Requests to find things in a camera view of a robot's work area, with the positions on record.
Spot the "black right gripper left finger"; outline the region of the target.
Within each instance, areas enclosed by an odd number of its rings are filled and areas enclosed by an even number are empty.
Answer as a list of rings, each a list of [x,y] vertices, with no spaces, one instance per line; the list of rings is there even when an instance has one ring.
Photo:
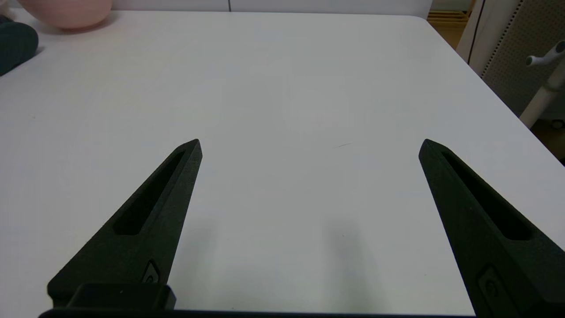
[[[48,283],[54,307],[88,283],[160,283],[170,275],[202,149],[181,144]]]

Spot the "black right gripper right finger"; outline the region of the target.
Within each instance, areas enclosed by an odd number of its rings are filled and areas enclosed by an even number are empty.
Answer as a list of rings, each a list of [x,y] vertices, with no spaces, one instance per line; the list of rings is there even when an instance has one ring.
[[[478,318],[562,318],[565,254],[448,147],[418,159]]]

